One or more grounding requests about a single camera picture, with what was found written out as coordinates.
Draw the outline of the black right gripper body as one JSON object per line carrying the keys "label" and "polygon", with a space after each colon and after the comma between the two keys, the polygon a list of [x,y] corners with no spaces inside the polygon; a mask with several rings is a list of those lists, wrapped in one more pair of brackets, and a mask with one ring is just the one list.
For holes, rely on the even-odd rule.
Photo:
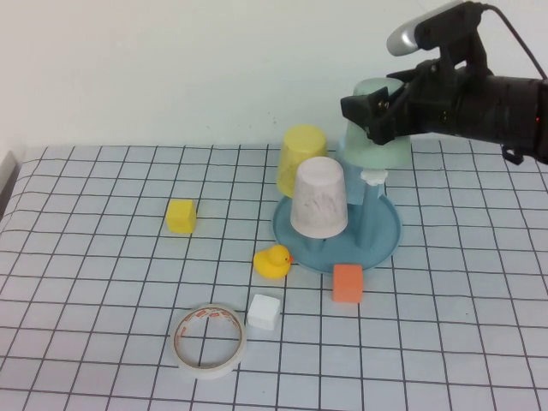
{"label": "black right gripper body", "polygon": [[407,135],[439,133],[455,130],[456,112],[468,85],[492,74],[489,68],[474,65],[443,68],[440,63],[421,63],[407,89]]}

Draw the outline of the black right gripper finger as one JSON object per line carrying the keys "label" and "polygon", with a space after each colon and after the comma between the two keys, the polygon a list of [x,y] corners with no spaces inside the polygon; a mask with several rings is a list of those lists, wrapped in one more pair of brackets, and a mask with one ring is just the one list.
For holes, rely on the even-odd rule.
{"label": "black right gripper finger", "polygon": [[403,71],[398,71],[395,73],[390,73],[386,75],[387,78],[390,79],[397,79],[402,81],[403,83],[409,83],[414,80],[414,78],[418,75],[418,69],[411,68]]}
{"label": "black right gripper finger", "polygon": [[377,145],[385,145],[406,133],[407,89],[389,92],[384,86],[375,92],[341,99],[342,116],[363,131]]}

